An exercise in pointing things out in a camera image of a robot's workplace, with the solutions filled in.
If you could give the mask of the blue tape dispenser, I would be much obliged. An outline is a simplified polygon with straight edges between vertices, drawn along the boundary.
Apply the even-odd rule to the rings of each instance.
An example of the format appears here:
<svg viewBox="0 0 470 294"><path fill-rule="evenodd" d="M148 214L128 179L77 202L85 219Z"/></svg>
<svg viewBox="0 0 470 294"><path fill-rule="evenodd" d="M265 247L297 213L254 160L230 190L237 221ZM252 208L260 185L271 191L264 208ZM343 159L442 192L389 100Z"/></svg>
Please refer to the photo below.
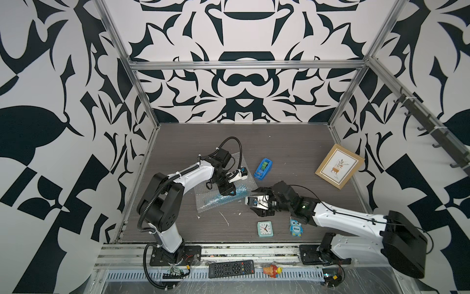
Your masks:
<svg viewBox="0 0 470 294"><path fill-rule="evenodd" d="M253 177L257 180L264 180L272 168L272 161L268 158L264 158L256 169Z"/></svg>

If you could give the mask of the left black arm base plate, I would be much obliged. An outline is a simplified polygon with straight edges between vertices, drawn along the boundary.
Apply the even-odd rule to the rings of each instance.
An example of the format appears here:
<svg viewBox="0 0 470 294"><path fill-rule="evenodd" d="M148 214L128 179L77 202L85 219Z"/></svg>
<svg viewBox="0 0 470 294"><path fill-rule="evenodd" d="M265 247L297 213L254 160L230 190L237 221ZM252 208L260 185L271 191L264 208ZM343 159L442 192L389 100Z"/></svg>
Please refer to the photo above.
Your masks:
<svg viewBox="0 0 470 294"><path fill-rule="evenodd" d="M201 246L180 247L174 253L168 252L163 247L153 248L150 258L150 266L186 266L200 261Z"/></svg>

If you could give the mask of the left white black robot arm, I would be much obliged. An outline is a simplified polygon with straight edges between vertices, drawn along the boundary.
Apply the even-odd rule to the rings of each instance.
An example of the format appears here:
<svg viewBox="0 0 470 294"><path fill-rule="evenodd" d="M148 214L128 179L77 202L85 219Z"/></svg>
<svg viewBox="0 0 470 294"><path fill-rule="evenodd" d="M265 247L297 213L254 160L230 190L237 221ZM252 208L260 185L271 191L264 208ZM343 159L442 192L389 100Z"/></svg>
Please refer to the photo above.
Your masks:
<svg viewBox="0 0 470 294"><path fill-rule="evenodd" d="M239 147L237 168L229 171L232 155L223 147L234 140ZM176 219L181 209L183 196L204 183L207 188L217 186L219 194L236 195L235 182L247 178L247 169L242 166L242 144L236 137L226 138L211 154L198 156L197 162L173 174L155 174L137 206L139 219L137 229L141 233L155 236L167 254L177 255L184 248L182 236L177 231Z"/></svg>

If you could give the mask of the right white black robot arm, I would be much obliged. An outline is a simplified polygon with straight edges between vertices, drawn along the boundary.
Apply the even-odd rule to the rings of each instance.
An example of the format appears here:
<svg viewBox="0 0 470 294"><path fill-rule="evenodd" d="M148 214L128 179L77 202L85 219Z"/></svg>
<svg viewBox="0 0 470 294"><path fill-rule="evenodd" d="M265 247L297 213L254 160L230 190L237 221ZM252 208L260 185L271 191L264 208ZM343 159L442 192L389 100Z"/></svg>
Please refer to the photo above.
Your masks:
<svg viewBox="0 0 470 294"><path fill-rule="evenodd" d="M425 276L427 246L432 240L424 235L403 214L367 214L335 207L300 196L294 186L281 181L272 187L259 187L245 199L245 204L259 217L287 211L303 225L340 230L371 241L370 248L383 256L392 268L411 278Z"/></svg>

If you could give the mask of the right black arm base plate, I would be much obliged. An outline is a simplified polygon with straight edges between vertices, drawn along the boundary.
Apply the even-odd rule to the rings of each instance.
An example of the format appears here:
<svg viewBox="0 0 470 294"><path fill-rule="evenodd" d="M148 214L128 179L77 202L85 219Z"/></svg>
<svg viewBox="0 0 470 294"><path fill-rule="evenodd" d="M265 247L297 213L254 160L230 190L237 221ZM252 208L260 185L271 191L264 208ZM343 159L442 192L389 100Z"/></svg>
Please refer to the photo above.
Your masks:
<svg viewBox="0 0 470 294"><path fill-rule="evenodd" d="M303 265L350 265L351 258L340 258L335 255L330 246L300 245L299 253Z"/></svg>

